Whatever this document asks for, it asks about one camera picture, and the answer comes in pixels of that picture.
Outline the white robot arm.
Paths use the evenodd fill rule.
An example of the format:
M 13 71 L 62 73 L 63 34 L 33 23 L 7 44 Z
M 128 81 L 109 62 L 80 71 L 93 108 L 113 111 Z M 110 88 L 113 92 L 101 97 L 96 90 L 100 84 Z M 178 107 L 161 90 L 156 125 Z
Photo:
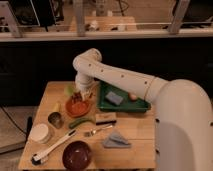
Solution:
M 155 107 L 156 171 L 213 171 L 213 106 L 197 83 L 159 77 L 105 65 L 99 50 L 73 60 L 79 90 L 95 79 L 107 82 Z

